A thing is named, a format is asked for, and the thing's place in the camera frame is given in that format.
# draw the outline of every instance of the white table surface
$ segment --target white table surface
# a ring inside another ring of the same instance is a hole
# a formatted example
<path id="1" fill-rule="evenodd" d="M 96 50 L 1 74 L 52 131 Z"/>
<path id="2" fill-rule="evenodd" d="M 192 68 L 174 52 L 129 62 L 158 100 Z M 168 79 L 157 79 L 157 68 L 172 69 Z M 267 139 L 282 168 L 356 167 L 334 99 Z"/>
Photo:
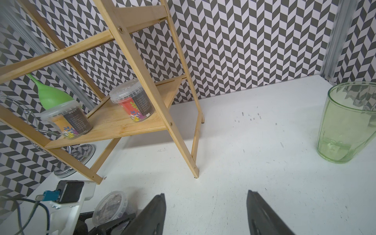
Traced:
<path id="1" fill-rule="evenodd" d="M 197 153 L 198 179 L 167 131 L 122 138 L 98 172 L 106 179 L 82 212 L 93 211 L 115 190 L 126 192 L 139 209 L 165 193 L 164 235 L 250 234 L 246 198 L 252 190 L 296 235 L 376 234 L 375 140 L 346 164 L 323 160 L 315 149 L 330 87 L 315 75 L 201 100 L 206 122 Z M 194 102 L 173 105 L 171 114 L 190 149 Z M 108 142 L 94 143 L 89 167 Z M 65 179 L 85 178 L 75 173 Z M 59 180 L 51 174 L 29 198 L 54 190 Z M 32 204 L 21 207 L 25 221 Z M 38 209 L 26 234 L 43 234 L 45 223 Z M 0 231 L 18 231 L 15 212 Z"/>

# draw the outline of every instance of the wooden shelf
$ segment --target wooden shelf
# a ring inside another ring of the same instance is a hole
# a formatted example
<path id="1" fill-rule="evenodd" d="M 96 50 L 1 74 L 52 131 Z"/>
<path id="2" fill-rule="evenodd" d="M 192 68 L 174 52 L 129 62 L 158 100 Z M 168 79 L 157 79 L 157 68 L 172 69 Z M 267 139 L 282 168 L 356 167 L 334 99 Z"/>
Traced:
<path id="1" fill-rule="evenodd" d="M 28 12 L 30 17 L 36 22 L 36 24 L 41 28 L 41 30 L 58 50 L 12 65 L 1 67 L 0 84 L 66 59 L 69 63 L 71 63 L 79 76 L 82 77 L 85 83 L 90 89 L 92 89 L 94 94 L 101 100 L 101 102 L 87 114 L 93 128 L 86 135 L 82 135 L 73 140 L 61 137 L 57 140 L 51 141 L 2 105 L 0 105 L 0 121 L 18 131 L 33 143 L 39 145 L 42 149 L 63 163 L 73 167 L 77 172 L 84 175 L 89 180 L 95 181 L 97 184 L 100 184 L 103 180 L 103 178 L 97 174 L 97 171 L 119 142 L 121 137 L 155 132 L 159 130 L 168 130 L 172 140 L 175 142 L 176 147 L 182 154 L 193 176 L 198 178 L 199 169 L 196 166 L 196 155 L 201 123 L 205 122 L 205 118 L 199 104 L 196 88 L 194 87 L 192 78 L 190 76 L 188 64 L 185 60 L 184 52 L 179 41 L 174 21 L 171 17 L 170 9 L 168 8 L 167 0 L 161 0 L 161 5 L 158 6 L 126 8 L 116 7 L 113 2 L 109 0 L 93 0 L 98 11 L 105 20 L 108 30 L 69 47 L 65 47 L 65 44 L 55 35 L 54 31 L 48 26 L 45 19 L 42 18 L 37 12 L 33 4 L 31 4 L 28 0 L 19 1 L 21 2 L 21 5 L 24 6 L 24 10 Z M 167 20 L 167 24 L 170 28 L 185 75 L 153 83 L 150 72 L 145 66 L 130 34 L 160 23 L 164 20 Z M 145 93 L 148 95 L 151 103 L 154 105 L 154 113 L 148 119 L 142 122 L 133 122 L 121 106 L 118 104 L 113 104 L 109 100 L 108 96 L 105 97 L 93 79 L 73 57 L 74 55 L 85 52 L 93 47 L 112 40 L 116 40 L 118 43 L 121 51 L 127 58 L 129 65 L 144 88 Z M 184 140 L 169 112 L 173 99 L 183 79 L 187 79 L 188 81 L 192 97 L 199 112 L 191 152 L 189 152 L 186 144 L 184 143 Z M 112 141 L 108 144 L 106 149 L 90 169 L 68 154 L 65 150 L 61 149 L 61 147 L 64 146 L 83 144 L 105 139 L 112 139 Z"/>
<path id="2" fill-rule="evenodd" d="M 173 78 L 170 82 L 156 86 L 167 109 L 170 109 L 183 78 L 185 78 L 185 75 Z M 154 111 L 148 119 L 136 123 L 129 118 L 120 105 L 112 103 L 109 99 L 105 99 L 98 106 L 99 108 L 94 109 L 95 111 L 91 113 L 89 117 L 89 121 L 93 125 L 93 129 L 91 129 L 90 132 L 77 139 L 57 139 L 49 142 L 45 147 L 47 149 L 54 149 L 69 145 L 167 130 L 165 124 L 159 118 L 157 111 Z"/>

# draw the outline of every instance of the gray and white wall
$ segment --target gray and white wall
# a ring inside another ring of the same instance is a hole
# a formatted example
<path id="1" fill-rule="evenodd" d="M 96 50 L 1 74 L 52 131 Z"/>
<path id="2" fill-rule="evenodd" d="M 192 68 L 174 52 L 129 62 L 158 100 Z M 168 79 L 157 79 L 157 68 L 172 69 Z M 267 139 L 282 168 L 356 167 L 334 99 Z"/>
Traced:
<path id="1" fill-rule="evenodd" d="M 336 83 L 376 82 L 376 0 L 358 1 L 335 69 Z"/>
<path id="2" fill-rule="evenodd" d="M 169 0 L 191 76 L 200 99 L 319 74 L 339 0 Z M 107 29 L 90 0 L 31 0 L 66 45 Z M 117 0 L 117 6 L 158 5 L 157 0 Z M 39 40 L 55 50 L 23 9 L 13 10 Z M 6 22 L 0 31 L 0 63 L 8 65 L 35 56 L 34 51 Z M 183 74 L 166 23 L 132 35 L 152 77 L 163 80 Z M 107 95 L 126 80 L 135 78 L 115 42 L 77 56 L 81 65 Z M 72 79 L 94 103 L 98 99 L 66 62 Z M 43 83 L 74 94 L 48 67 L 34 72 Z M 26 77 L 0 86 L 0 94 L 22 101 L 35 113 L 43 111 L 36 86 Z M 184 82 L 175 103 L 192 100 Z M 2 103 L 17 113 L 17 108 Z M 2 124 L 0 134 L 0 193 L 29 195 L 53 170 L 57 160 L 32 147 L 24 137 Z M 53 130 L 48 124 L 44 129 Z M 0 205 L 0 216 L 14 209 Z"/>

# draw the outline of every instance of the plastic lid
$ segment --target plastic lid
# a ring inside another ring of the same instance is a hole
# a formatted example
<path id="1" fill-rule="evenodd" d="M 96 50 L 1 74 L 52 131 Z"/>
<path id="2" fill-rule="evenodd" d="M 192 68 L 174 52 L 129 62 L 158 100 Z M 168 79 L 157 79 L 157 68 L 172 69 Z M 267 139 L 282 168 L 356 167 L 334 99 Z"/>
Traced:
<path id="1" fill-rule="evenodd" d="M 80 107 L 81 105 L 77 101 L 71 100 L 71 101 L 56 105 L 55 107 L 52 107 L 50 109 L 47 109 L 41 112 L 40 117 L 42 121 L 48 121 L 50 117 L 53 117 L 59 114 L 64 115 Z"/>
<path id="2" fill-rule="evenodd" d="M 93 224 L 97 227 L 117 219 L 119 214 L 123 215 L 127 205 L 128 200 L 124 192 L 114 191 L 107 194 L 94 210 L 92 217 Z"/>
<path id="3" fill-rule="evenodd" d="M 137 78 L 126 81 L 123 84 L 118 85 L 112 91 L 110 91 L 110 98 L 112 102 L 119 103 L 121 100 L 133 97 L 143 90 L 141 83 Z"/>

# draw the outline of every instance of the green glass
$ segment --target green glass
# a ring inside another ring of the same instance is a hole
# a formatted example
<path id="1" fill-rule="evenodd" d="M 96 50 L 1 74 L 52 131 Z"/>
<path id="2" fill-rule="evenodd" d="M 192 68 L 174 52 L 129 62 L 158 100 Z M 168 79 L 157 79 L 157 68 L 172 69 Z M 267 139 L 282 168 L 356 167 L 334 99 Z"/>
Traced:
<path id="1" fill-rule="evenodd" d="M 346 82 L 328 91 L 317 151 L 324 159 L 345 163 L 376 136 L 376 83 Z"/>

